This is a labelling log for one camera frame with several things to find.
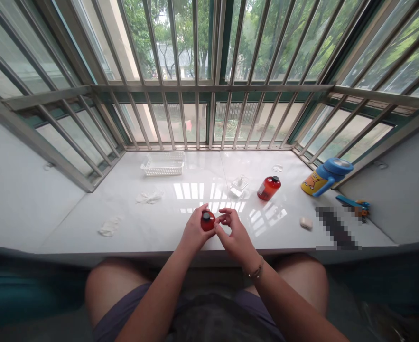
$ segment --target small basket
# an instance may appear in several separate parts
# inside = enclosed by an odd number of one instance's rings
[[[184,152],[149,153],[140,166],[146,176],[176,176],[182,174]]]

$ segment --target gray shorts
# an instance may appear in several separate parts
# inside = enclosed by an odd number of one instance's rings
[[[130,315],[140,303],[143,296],[146,294],[151,283],[138,286],[136,289],[127,293],[120,301],[118,301],[98,322],[93,330],[94,341],[105,342],[114,341],[124,324],[130,318]],[[255,316],[260,322],[267,326],[273,333],[283,339],[282,334],[272,320],[271,315],[263,304],[260,297],[248,292],[238,291],[233,300],[251,315]],[[180,296],[176,305],[176,312],[189,300]]]

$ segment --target bracelet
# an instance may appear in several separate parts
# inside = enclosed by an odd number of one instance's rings
[[[252,274],[247,274],[247,276],[252,279],[252,278],[260,278],[261,275],[261,270],[263,269],[263,264],[265,263],[265,260],[263,259],[263,256],[261,256],[261,261],[260,261],[260,265],[258,266],[258,268],[255,270],[255,272],[253,272]]]

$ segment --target thigh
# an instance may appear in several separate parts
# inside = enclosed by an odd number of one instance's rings
[[[326,270],[320,262],[299,253],[285,257],[274,269],[296,292],[325,315],[329,289]],[[254,286],[245,290],[258,296]]]
[[[96,266],[86,282],[85,302],[92,327],[126,294],[150,282],[129,260],[109,258]]]

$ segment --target orange bottle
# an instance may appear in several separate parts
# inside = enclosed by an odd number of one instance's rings
[[[270,200],[282,184],[278,176],[266,177],[263,184],[258,189],[257,195],[261,200]]]
[[[214,228],[214,222],[215,216],[212,212],[203,212],[203,215],[201,216],[201,228],[203,228],[204,231],[212,230]]]

